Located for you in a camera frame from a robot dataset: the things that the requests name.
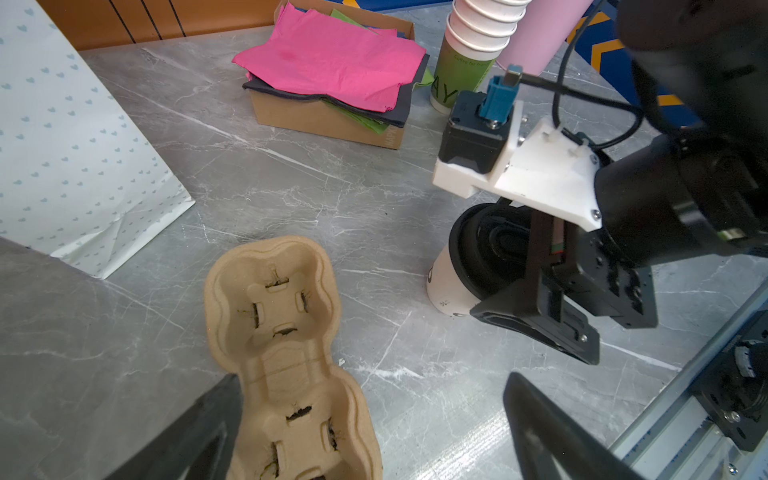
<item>screw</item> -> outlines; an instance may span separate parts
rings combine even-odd
[[[738,412],[725,412],[723,417],[730,423],[738,423],[741,421],[741,415]]]

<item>table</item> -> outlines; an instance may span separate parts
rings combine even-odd
[[[432,68],[448,9],[394,14],[415,23]],[[425,274],[456,217],[495,198],[432,186],[445,117],[426,89],[398,151],[258,125],[230,60],[270,31],[84,52],[197,204],[106,281],[0,243],[5,478],[103,478],[214,385],[223,370],[208,351],[203,284],[242,243],[298,234],[326,248],[344,309],[333,358],[366,394],[385,478],[519,478],[501,402],[512,370],[610,445],[768,275],[768,261],[744,256],[654,268],[660,325],[592,320],[599,366],[443,316]],[[554,78],[558,62],[544,75]],[[567,82],[617,98],[578,56]],[[549,115],[551,94],[523,87],[520,98],[527,129]],[[630,123],[563,103],[564,121],[597,141]],[[653,136],[644,127],[613,153]]]

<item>pink tumbler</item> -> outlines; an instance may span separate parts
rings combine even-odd
[[[591,3],[592,0],[531,2],[496,62],[504,69],[515,64],[522,65],[525,73],[540,74]]]

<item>cardboard box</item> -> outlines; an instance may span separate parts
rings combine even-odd
[[[275,21],[280,9],[286,3],[288,0],[282,0],[277,6]],[[317,10],[324,15],[330,15],[335,9],[362,25],[396,28],[397,31],[406,34],[406,38],[413,40],[415,37],[413,23],[388,15],[324,0],[290,0],[290,3],[294,7]],[[390,125],[383,134],[377,134],[321,100],[289,100],[253,90],[249,90],[248,94],[253,103],[253,110],[256,112],[256,120],[262,125],[305,131],[395,150],[400,148],[402,136],[405,133],[405,128]]]

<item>orange panel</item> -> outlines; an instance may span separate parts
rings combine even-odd
[[[187,35],[272,25],[279,0],[171,0]]]
[[[144,4],[164,40],[184,36],[186,32],[182,30],[171,0],[144,0]]]
[[[142,0],[111,0],[135,42],[160,40],[152,18]]]
[[[105,0],[38,0],[78,50],[131,43],[118,14]]]

